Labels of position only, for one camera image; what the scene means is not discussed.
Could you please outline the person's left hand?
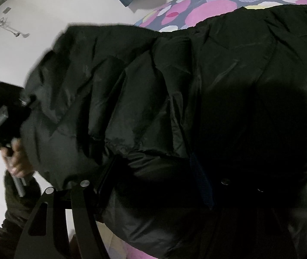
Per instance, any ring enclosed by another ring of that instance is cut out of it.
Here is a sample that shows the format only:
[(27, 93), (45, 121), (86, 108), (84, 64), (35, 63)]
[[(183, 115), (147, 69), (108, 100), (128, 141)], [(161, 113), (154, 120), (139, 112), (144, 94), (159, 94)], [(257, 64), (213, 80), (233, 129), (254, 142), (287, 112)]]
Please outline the person's left hand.
[(12, 139), (11, 148), (13, 151), (12, 156), (10, 156), (8, 148), (2, 147), (0, 150), (7, 171), (16, 178), (33, 175), (35, 170), (29, 162), (21, 139)]

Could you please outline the dark knit left sleeve forearm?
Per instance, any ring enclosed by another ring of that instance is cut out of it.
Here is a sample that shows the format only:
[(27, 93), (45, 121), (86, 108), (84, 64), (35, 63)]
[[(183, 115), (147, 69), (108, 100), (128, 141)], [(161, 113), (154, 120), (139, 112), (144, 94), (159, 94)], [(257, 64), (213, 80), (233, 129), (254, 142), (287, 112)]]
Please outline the dark knit left sleeve forearm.
[(9, 172), (5, 173), (4, 186), (7, 210), (0, 226), (0, 258), (14, 258), (24, 227), (41, 198), (41, 189), (33, 177), (20, 197)]

